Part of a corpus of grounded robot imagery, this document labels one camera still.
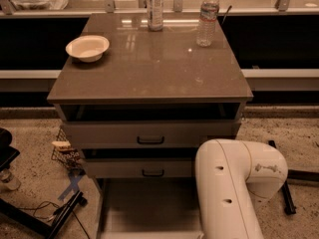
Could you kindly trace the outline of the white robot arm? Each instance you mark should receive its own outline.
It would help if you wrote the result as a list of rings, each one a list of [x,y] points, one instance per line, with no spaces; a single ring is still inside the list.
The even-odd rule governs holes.
[[[202,234],[198,239],[264,239],[255,210],[287,179],[279,150],[262,142],[212,139],[195,157]]]

